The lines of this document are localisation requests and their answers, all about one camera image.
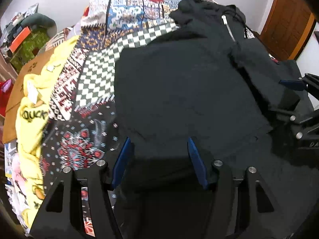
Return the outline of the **dark green cushion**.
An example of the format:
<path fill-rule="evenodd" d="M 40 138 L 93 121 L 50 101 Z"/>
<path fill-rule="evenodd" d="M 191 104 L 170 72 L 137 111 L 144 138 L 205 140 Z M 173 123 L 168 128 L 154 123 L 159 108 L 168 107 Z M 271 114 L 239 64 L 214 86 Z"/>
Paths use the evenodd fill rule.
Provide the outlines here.
<path fill-rule="evenodd" d="M 31 31 L 45 29 L 49 35 L 57 33 L 56 22 L 46 15 L 35 13 L 21 21 L 21 27 L 28 27 Z"/>

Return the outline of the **orange flat box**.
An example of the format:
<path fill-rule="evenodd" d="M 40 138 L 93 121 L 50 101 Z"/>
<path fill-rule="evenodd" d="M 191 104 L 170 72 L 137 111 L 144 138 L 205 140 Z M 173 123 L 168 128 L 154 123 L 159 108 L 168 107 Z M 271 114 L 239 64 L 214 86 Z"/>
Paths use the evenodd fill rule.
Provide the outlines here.
<path fill-rule="evenodd" d="M 22 42 L 29 36 L 31 33 L 30 29 L 28 27 L 25 27 L 18 35 L 17 37 L 12 41 L 10 46 L 10 51 L 14 53 L 17 48 L 22 44 Z"/>

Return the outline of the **red bag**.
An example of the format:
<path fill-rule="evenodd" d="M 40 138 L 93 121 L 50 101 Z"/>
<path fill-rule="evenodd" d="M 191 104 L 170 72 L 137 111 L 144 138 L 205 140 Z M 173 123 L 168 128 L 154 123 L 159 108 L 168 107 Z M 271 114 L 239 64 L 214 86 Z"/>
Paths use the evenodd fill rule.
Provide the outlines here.
<path fill-rule="evenodd" d="M 0 85 L 0 115 L 5 117 L 5 111 L 7 104 L 13 89 L 13 83 L 11 79 L 1 81 Z"/>

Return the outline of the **green patterned box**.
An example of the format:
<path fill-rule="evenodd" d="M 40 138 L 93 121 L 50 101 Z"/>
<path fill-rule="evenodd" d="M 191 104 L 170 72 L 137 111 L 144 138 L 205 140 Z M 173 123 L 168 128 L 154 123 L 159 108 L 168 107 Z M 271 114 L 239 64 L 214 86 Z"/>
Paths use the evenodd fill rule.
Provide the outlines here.
<path fill-rule="evenodd" d="M 35 58 L 48 40 L 49 37 L 45 29 L 31 31 L 30 35 L 12 53 L 10 64 L 19 72 L 26 63 Z"/>

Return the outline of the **patchwork patterned bedspread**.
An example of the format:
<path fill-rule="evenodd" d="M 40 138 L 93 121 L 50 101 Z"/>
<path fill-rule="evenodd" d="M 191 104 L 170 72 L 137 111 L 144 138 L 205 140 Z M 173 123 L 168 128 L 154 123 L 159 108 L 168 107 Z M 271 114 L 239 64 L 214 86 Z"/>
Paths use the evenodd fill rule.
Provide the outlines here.
<path fill-rule="evenodd" d="M 177 30 L 170 14 L 180 1 L 108 0 L 99 22 L 83 29 L 50 99 L 67 111 L 46 130 L 44 153 L 58 165 L 31 226 L 34 238 L 87 238 L 86 209 L 95 238 L 124 238 L 115 205 L 125 173 L 120 185 L 111 185 L 126 140 L 116 113 L 115 66 L 125 48 Z M 132 144 L 127 167 L 133 156 Z"/>

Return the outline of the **yellow duck print blanket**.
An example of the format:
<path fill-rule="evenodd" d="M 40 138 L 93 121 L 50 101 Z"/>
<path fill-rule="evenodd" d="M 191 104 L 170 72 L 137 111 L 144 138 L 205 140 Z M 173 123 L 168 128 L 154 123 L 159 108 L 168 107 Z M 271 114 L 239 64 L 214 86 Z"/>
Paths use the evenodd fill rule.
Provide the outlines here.
<path fill-rule="evenodd" d="M 22 211 L 22 218 L 28 228 L 31 228 L 45 197 L 39 164 L 43 130 L 49 120 L 50 97 L 78 38 L 79 35 L 73 36 L 57 46 L 40 74 L 26 74 L 23 80 L 24 97 L 17 110 L 15 127 L 20 170 L 26 179 L 25 196 L 28 204 L 28 208 Z"/>

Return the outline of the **brown wooden door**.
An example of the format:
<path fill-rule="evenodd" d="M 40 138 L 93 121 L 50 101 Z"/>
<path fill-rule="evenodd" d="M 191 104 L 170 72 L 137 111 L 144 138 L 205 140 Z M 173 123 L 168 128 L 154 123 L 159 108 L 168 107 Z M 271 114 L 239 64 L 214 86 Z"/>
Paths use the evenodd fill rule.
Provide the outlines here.
<path fill-rule="evenodd" d="M 315 17 L 304 0 L 273 0 L 260 40 L 279 61 L 296 60 L 315 25 Z"/>

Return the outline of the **black zip hoodie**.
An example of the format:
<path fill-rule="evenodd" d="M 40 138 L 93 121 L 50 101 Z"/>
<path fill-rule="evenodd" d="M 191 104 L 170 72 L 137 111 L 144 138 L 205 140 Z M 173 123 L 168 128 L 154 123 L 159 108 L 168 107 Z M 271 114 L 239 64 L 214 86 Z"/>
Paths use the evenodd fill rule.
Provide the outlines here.
<path fill-rule="evenodd" d="M 118 123 L 134 156 L 115 205 L 124 238 L 318 238 L 318 151 L 273 142 L 272 108 L 314 111 L 295 61 L 244 35 L 233 5 L 181 0 L 177 30 L 125 48 L 115 66 Z M 193 138 L 207 169 L 198 183 Z"/>

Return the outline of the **white wardrobe panel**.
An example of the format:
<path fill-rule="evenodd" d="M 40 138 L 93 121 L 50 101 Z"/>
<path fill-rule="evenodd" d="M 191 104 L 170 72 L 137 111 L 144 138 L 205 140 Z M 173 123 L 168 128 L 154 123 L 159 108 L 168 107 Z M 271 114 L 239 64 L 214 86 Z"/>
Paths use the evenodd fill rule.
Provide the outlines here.
<path fill-rule="evenodd" d="M 304 47 L 302 53 L 299 55 L 296 61 L 302 76 L 304 76 L 306 73 L 318 75 L 319 46 L 315 31 L 318 31 L 318 23 L 316 23 L 314 31 L 312 32 L 307 45 Z"/>

